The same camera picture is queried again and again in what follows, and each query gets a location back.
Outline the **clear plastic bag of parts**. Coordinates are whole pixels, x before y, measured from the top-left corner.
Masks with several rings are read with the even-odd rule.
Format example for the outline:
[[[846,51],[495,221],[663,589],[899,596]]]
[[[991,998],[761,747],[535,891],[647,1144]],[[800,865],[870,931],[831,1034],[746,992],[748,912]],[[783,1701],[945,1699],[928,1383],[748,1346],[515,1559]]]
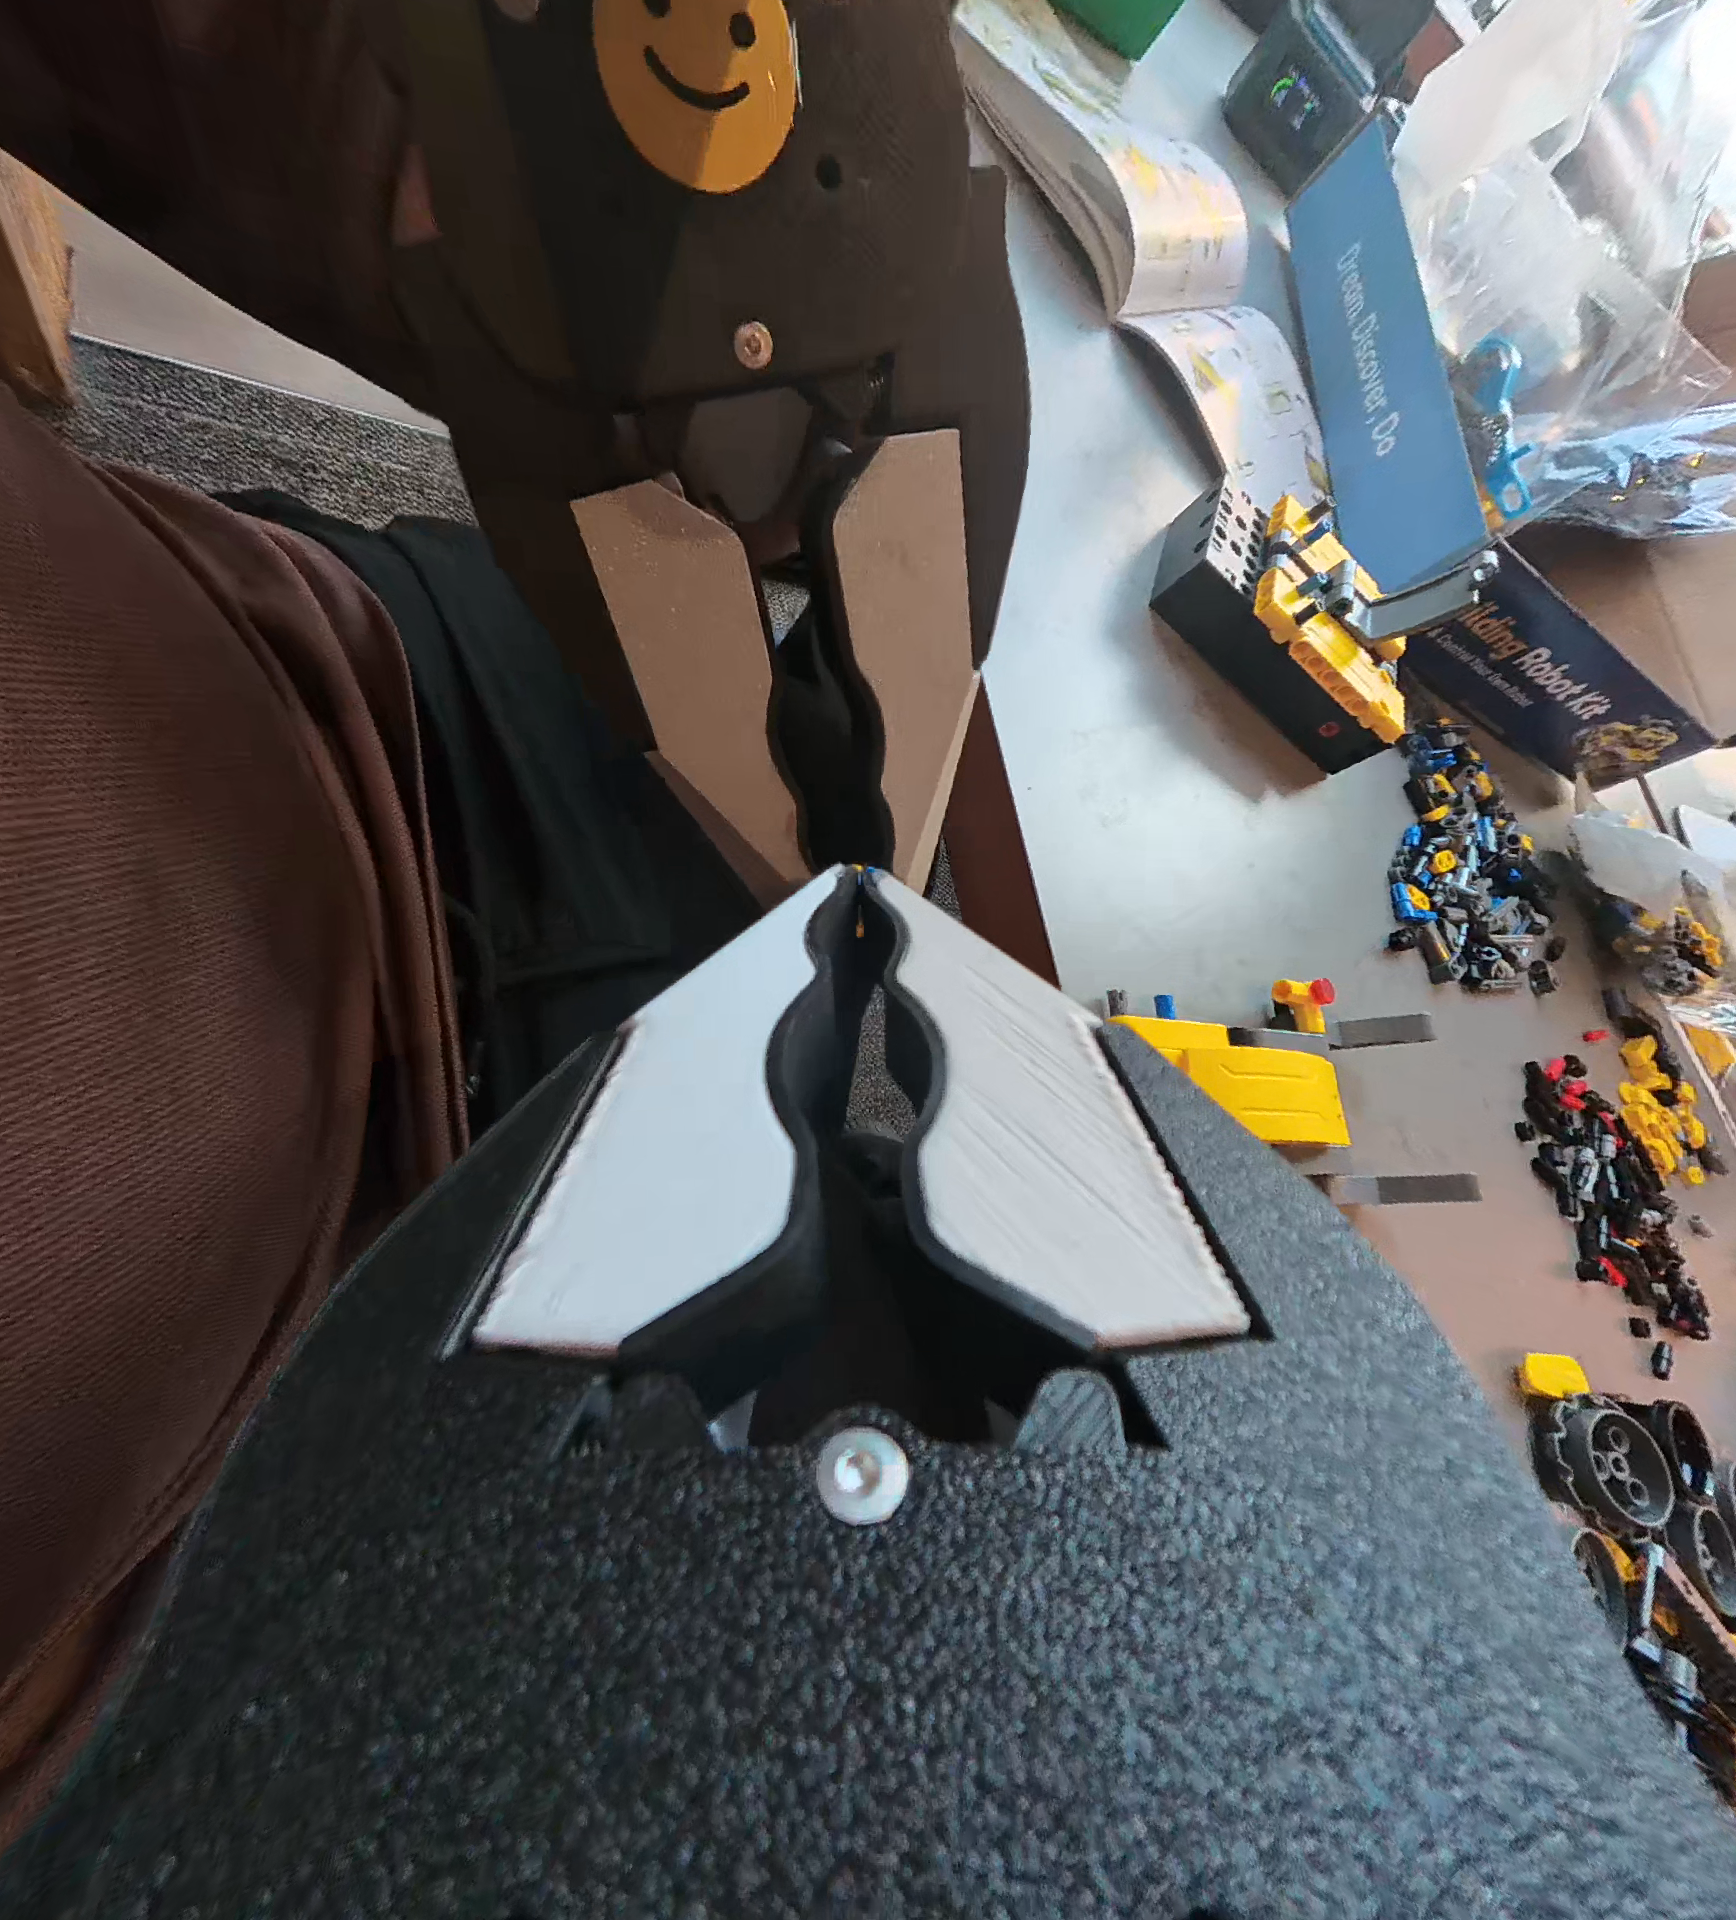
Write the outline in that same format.
[[[1567,857],[1600,948],[1678,1020],[1736,1037],[1736,849],[1691,849],[1588,804]]]

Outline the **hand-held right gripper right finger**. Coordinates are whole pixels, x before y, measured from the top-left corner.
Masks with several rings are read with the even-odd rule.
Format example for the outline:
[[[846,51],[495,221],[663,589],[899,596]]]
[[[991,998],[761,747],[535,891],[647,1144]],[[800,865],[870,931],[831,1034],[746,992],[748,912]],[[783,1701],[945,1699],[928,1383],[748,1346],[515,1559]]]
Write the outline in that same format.
[[[889,873],[884,1059],[913,1110],[906,1227],[950,1280],[1084,1353],[1253,1330],[1099,1020]]]

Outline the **grey desk with wooden edge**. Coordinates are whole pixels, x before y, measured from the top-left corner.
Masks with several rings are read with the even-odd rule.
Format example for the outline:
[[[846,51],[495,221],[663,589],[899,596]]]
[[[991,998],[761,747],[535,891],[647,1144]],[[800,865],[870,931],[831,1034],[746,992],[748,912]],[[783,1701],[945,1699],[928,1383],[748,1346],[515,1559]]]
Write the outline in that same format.
[[[1475,1204],[1355,1209],[1349,1222],[1408,1280],[1499,1410],[1525,1470],[1515,1372],[1525,1352],[1581,1360],[1591,1383],[1668,1396],[1736,1457],[1736,1152],[1676,1197],[1712,1335],[1653,1380],[1612,1287],[1575,1280],[1567,1226],[1528,1170],[1522,1068],[1579,1055],[1614,1095],[1594,950],[1576,915],[1550,998],[1432,987],[1386,954],[1386,861],[1408,805],[1403,765],[1322,779],[1149,613],[1165,531],[1213,480],[1188,401],[1105,316],[1066,221],[968,110],[976,161],[1002,165],[1006,241],[1032,375],[1025,508],[987,694],[1025,857],[1061,987],[1133,1007],[1168,992],[1188,1018],[1258,1020],[1272,977],[1331,977],[1349,1018],[1426,1014],[1432,1043],[1340,1056],[1355,1175],[1474,1175]]]

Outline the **instruction booklet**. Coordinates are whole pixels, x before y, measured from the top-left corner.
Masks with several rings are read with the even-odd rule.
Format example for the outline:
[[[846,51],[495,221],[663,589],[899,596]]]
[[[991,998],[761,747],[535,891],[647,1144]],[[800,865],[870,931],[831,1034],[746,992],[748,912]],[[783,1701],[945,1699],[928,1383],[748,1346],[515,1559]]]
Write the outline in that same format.
[[[1134,65],[1045,3],[953,11],[967,94],[1069,231],[1105,319],[1179,389],[1255,504],[1317,504],[1322,428],[1281,324],[1240,300],[1249,224],[1228,171],[1134,91]]]

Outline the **pile of black red pins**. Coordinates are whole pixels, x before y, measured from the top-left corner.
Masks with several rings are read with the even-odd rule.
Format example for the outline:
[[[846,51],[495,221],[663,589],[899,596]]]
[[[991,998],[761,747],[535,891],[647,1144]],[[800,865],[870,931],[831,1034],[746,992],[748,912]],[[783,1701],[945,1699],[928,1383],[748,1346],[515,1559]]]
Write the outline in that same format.
[[[1623,1293],[1629,1318],[1659,1338],[1706,1343],[1707,1298],[1676,1236],[1672,1184],[1658,1182],[1623,1135],[1615,1098],[1571,1056],[1522,1066],[1515,1137],[1575,1242],[1575,1279]]]

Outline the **black and yellow brick block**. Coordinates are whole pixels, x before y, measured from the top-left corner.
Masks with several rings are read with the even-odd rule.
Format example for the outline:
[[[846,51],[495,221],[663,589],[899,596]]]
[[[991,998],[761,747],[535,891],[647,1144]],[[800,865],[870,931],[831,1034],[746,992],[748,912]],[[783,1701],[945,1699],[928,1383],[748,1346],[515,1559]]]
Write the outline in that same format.
[[[1149,610],[1322,775],[1400,743],[1401,641],[1364,644],[1314,594],[1347,560],[1318,518],[1284,497],[1256,507],[1223,477],[1171,520]]]

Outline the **yellow and grey brick assembly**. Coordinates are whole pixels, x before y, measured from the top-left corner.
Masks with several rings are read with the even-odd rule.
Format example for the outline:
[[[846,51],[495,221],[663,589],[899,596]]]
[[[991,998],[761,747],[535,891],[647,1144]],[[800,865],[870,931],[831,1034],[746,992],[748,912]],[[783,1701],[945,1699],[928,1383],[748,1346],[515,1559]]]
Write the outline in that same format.
[[[1149,1014],[1131,995],[1103,995],[1105,1020],[1124,1026],[1182,1074],[1223,1112],[1284,1155],[1347,1150],[1352,1130],[1335,1056],[1369,1047],[1432,1043],[1424,1014],[1338,1020],[1329,1010],[1329,1038],[1295,1037],[1270,1024],[1188,1020],[1171,995],[1160,992]]]

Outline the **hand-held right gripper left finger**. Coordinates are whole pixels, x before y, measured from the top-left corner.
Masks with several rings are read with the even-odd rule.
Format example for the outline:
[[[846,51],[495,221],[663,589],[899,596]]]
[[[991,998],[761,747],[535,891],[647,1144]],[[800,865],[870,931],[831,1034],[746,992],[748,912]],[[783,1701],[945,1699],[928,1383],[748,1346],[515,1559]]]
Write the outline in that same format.
[[[477,1349],[752,1368],[809,1310],[862,879],[812,878],[616,1029],[478,1290]]]

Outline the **black electronic device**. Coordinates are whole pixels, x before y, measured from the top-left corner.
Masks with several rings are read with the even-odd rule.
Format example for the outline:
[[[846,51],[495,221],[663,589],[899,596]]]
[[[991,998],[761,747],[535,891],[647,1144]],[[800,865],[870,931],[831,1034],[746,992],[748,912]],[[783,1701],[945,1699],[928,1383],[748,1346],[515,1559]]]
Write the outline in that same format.
[[[1349,23],[1324,3],[1278,3],[1234,68],[1219,117],[1292,203],[1349,141],[1376,99],[1376,72]]]

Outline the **pile of blue grey connectors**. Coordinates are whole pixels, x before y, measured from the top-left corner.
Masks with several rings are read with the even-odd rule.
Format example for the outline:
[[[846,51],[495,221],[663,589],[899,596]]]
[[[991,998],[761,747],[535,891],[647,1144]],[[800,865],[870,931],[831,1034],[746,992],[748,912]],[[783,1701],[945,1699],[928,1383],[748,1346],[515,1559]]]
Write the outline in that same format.
[[[1401,735],[1410,824],[1392,848],[1390,954],[1413,954],[1432,985],[1471,995],[1555,992],[1567,940],[1533,839],[1471,733],[1447,718]]]

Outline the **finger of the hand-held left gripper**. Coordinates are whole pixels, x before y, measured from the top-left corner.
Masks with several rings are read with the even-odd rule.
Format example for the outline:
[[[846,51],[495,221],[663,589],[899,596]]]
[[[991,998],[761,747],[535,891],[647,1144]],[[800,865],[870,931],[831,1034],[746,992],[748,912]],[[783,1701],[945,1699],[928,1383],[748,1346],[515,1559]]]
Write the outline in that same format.
[[[768,743],[772,662],[736,531],[659,480],[571,514],[652,733],[649,766],[755,901],[787,899],[809,865]]]
[[[804,553],[846,727],[840,842],[921,894],[976,703],[960,432],[844,451],[808,502]]]

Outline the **pile of yellow angled beams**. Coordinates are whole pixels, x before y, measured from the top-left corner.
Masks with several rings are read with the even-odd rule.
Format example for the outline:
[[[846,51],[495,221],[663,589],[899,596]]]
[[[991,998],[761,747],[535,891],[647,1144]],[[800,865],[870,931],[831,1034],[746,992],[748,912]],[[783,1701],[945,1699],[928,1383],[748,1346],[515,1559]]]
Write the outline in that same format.
[[[1623,1135],[1661,1184],[1698,1189],[1712,1175],[1696,1086],[1680,1074],[1665,1043],[1651,1031],[1617,1046],[1623,1079],[1615,1105]]]

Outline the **large grey wheel hub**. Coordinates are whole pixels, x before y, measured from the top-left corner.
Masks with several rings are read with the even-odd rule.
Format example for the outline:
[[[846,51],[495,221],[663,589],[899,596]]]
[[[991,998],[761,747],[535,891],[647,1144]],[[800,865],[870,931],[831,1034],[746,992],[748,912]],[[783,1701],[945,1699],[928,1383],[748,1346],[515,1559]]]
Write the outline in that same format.
[[[1525,1406],[1530,1472],[1559,1506],[1612,1537],[1665,1533],[1678,1480],[1649,1428],[1597,1396],[1530,1399]]]
[[[1736,1623],[1736,1460],[1721,1457],[1706,1493],[1678,1502],[1666,1544],[1696,1593],[1723,1623]]]

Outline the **blue cardboard kit box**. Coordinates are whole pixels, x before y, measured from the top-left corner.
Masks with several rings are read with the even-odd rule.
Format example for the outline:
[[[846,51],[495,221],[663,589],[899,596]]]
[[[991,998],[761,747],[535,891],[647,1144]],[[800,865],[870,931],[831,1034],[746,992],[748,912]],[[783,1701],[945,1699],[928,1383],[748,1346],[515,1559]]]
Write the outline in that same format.
[[[1403,678],[1566,779],[1609,786],[1720,743],[1515,548],[1483,497],[1376,121],[1286,206],[1293,306],[1335,531],[1384,596],[1426,596]]]

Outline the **green board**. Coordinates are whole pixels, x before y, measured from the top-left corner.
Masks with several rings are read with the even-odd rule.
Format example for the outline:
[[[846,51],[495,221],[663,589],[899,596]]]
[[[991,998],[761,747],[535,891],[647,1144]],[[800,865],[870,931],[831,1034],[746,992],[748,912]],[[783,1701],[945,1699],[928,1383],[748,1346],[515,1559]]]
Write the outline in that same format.
[[[1055,3],[1075,26],[1120,61],[1143,61],[1186,3],[1179,0],[1073,0]]]

